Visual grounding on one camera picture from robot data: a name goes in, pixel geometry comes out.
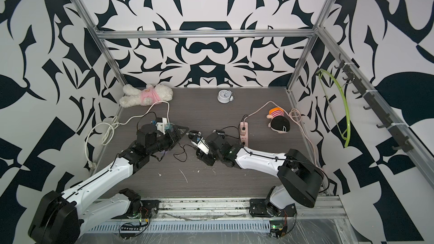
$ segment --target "white cable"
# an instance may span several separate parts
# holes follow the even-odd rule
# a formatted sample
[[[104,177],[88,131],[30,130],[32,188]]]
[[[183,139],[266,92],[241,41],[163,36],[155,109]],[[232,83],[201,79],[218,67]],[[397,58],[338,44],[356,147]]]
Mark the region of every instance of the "white cable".
[[[110,143],[111,139],[113,138],[113,136],[114,136],[114,134],[115,134],[115,129],[116,129],[116,128],[118,128],[120,125],[121,125],[121,126],[126,125],[126,124],[127,124],[129,121],[131,121],[131,119],[133,119],[133,118],[137,118],[137,117],[143,117],[143,116],[145,116],[145,115],[146,115],[146,114],[151,110],[151,108],[152,108],[155,104],[158,104],[158,103],[166,103],[166,104],[167,104],[167,114],[166,114],[166,117],[167,117],[167,122],[170,122],[170,121],[169,121],[169,109],[170,109],[170,104],[169,104],[169,102],[166,102],[166,101],[157,101],[157,102],[153,103],[153,104],[149,107],[148,111],[146,111],[145,114],[143,114],[143,115],[133,116],[133,117],[129,118],[128,121],[126,121],[126,122],[124,122],[124,123],[120,123],[120,122],[118,122],[118,121],[117,121],[118,117],[117,117],[117,116],[114,116],[113,119],[111,120],[111,123],[108,123],[108,122],[100,122],[99,124],[95,125],[92,129],[90,129],[89,133],[87,134],[86,140],[85,140],[85,142],[84,142],[84,156],[85,156],[86,159],[87,159],[87,164],[88,164],[89,168],[90,168],[90,169],[95,169],[95,168],[96,168],[96,163],[90,161],[90,159],[89,159],[89,153],[87,152],[87,143],[88,143],[88,140],[89,140],[90,134],[92,133],[93,130],[95,130],[95,128],[96,128],[97,126],[99,126],[99,125],[101,125],[101,124],[106,124],[106,125],[108,125],[108,129],[107,129],[107,131],[104,133],[104,135],[102,136],[102,142],[101,142],[102,145],[107,145],[107,144]]]
[[[316,162],[316,150],[315,150],[315,146],[313,145],[312,141],[307,137],[306,133],[304,133],[304,130],[303,130],[303,128],[301,127],[301,124],[300,124],[300,122],[301,122],[301,113],[300,113],[300,111],[298,111],[297,109],[294,109],[294,108],[293,108],[293,109],[291,109],[290,113],[288,113],[288,112],[286,112],[285,109],[283,109],[282,107],[278,106],[275,102],[273,102],[273,101],[268,101],[267,103],[265,103],[265,105],[263,105],[262,107],[260,107],[257,111],[253,112],[252,114],[250,114],[249,116],[247,116],[246,118],[244,118],[243,121],[246,121],[246,119],[247,119],[248,117],[250,117],[250,116],[252,116],[253,114],[257,113],[258,111],[260,111],[261,109],[263,109],[263,108],[264,108],[266,105],[268,105],[269,103],[273,103],[275,106],[281,108],[281,109],[286,113],[286,115],[288,115],[288,117],[289,117],[293,122],[295,122],[295,123],[299,126],[301,133],[302,133],[303,136],[304,136],[304,137],[309,141],[309,143],[310,143],[311,146],[312,146],[312,149],[313,149],[313,161],[314,161],[314,165],[315,165],[315,166],[318,166],[318,165],[317,165],[317,162]]]

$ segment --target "white teddy bear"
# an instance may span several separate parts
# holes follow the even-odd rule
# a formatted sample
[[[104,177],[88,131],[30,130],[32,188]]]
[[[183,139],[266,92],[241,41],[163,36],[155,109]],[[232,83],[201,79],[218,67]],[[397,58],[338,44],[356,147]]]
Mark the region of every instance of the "white teddy bear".
[[[157,101],[170,101],[173,98],[172,89],[161,84],[157,84],[155,87],[147,84],[144,90],[136,89],[127,84],[123,90],[126,96],[123,96],[119,101],[122,107],[149,106]]]

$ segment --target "pink power strip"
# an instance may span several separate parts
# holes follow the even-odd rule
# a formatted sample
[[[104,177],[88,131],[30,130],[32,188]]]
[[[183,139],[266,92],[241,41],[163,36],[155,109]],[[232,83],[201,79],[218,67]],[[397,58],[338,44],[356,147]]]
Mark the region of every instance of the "pink power strip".
[[[243,146],[249,147],[249,130],[247,122],[240,123],[240,140]]]

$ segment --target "green hose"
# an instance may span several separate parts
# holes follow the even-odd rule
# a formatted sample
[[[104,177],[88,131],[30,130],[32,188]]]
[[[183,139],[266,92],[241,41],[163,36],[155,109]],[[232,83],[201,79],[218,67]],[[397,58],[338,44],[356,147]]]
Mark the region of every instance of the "green hose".
[[[321,78],[323,77],[323,74],[324,74],[324,73],[325,73],[326,75],[328,75],[328,76],[333,80],[333,82],[334,82],[334,83],[336,84],[336,86],[338,87],[339,92],[341,93],[342,101],[344,102],[345,114],[346,114],[346,120],[347,120],[347,129],[346,129],[344,132],[341,132],[341,129],[339,128],[339,124],[338,124],[338,122],[337,122],[337,120],[336,120],[336,117],[335,117],[335,115],[334,115],[334,113],[333,113],[332,107],[330,106],[330,101],[328,100],[328,96],[327,96],[326,90],[324,89],[323,82],[322,82],[322,80],[321,80]],[[345,95],[344,95],[344,92],[342,91],[341,85],[339,84],[339,82],[335,79],[335,77],[334,77],[331,73],[329,73],[327,70],[319,69],[318,72],[317,72],[316,74],[318,75],[318,78],[319,78],[319,82],[320,82],[320,84],[321,84],[321,87],[323,87],[324,95],[325,95],[325,97],[326,97],[326,99],[327,99],[328,106],[330,107],[330,110],[332,111],[332,115],[333,115],[333,117],[334,117],[334,119],[335,119],[335,122],[336,122],[336,125],[337,125],[337,127],[338,127],[339,133],[341,134],[341,137],[345,140],[345,145],[344,145],[344,147],[347,148],[347,147],[348,147],[348,144],[350,143],[350,137],[351,137],[350,111],[349,111],[349,109],[348,109],[347,99],[345,98]]]

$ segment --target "debris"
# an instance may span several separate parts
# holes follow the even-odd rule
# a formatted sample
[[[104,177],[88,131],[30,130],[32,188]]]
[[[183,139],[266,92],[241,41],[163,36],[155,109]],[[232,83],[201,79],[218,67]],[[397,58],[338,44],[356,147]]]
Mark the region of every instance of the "debris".
[[[182,175],[184,176],[185,180],[186,180],[187,183],[188,183],[188,180],[187,180],[187,177],[185,176],[185,174],[184,174],[181,170],[179,170],[179,171],[182,173]]]

